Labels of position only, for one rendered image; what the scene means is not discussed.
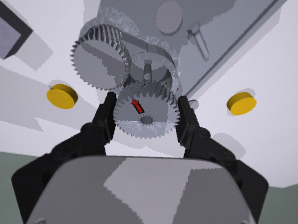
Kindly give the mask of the grey gear with red arrow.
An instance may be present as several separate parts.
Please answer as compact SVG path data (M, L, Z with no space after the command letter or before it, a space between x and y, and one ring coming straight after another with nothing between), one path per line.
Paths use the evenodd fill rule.
M150 79L126 85L118 95L113 112L117 127L141 139L161 137L173 131L180 121L180 111L176 96L165 86Z

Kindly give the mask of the grey rectangular block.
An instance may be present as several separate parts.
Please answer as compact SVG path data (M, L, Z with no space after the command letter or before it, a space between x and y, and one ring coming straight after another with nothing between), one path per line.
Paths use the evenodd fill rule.
M0 58L15 55L33 30L0 1Z

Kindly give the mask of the grey bolt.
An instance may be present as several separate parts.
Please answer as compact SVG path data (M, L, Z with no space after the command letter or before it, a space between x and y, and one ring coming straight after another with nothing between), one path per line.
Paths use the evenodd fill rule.
M200 28L200 22L196 21L196 22L193 22L190 26L188 26L187 32L188 32L188 34L193 34L203 57L207 58L209 56L209 53L208 53L208 50L207 50L207 48L204 44L204 41L201 37L199 28Z

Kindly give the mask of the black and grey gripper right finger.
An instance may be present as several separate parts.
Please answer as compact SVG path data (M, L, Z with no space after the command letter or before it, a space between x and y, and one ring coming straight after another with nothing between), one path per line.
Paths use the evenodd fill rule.
M237 160L230 150L213 140L206 128L200 127L187 96L180 96L177 103L180 121L175 127L178 143L186 148L183 158L209 160L226 168L236 181L255 223L258 224L269 188L268 181L247 164Z

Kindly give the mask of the yellow short cylinder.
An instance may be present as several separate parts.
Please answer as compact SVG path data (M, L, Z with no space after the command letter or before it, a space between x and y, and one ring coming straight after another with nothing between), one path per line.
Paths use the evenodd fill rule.
M226 106L233 115L243 115L250 112L256 104L256 99L250 93L241 92L233 95Z
M61 109L71 109L78 100L74 89L64 84L56 84L47 92L47 99Z

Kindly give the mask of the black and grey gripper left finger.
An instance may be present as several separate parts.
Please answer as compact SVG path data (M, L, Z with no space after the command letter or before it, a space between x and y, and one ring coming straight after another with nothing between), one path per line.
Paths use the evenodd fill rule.
M46 185L56 170L65 162L90 155L106 155L115 131L113 112L117 96L108 92L92 122L84 124L80 132L57 144L46 153L18 169L11 177L23 224L26 224ZM103 106L102 106L103 105Z

